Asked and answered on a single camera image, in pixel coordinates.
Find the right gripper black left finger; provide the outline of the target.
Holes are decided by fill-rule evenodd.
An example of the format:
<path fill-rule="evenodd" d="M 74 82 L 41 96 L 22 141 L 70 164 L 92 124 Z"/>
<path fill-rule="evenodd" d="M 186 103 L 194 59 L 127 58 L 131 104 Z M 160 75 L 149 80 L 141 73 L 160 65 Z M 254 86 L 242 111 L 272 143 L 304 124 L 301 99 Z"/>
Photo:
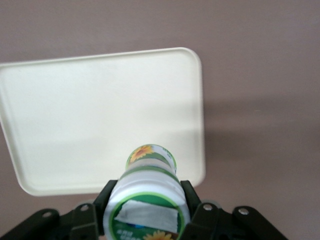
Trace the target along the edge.
<path fill-rule="evenodd" d="M 104 214 L 117 180 L 107 182 L 93 202 L 80 204 L 73 210 L 71 236 L 105 236 Z"/>

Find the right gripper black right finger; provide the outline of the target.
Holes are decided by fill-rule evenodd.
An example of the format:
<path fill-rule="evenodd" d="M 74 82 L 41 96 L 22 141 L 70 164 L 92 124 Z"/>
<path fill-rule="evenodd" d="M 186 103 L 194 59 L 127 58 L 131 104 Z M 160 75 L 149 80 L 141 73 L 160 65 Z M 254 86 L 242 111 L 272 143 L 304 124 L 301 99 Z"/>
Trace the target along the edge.
<path fill-rule="evenodd" d="M 192 184 L 182 180 L 191 220 L 180 234 L 181 240 L 213 240 L 216 234 L 220 209 L 212 202 L 202 202 Z"/>

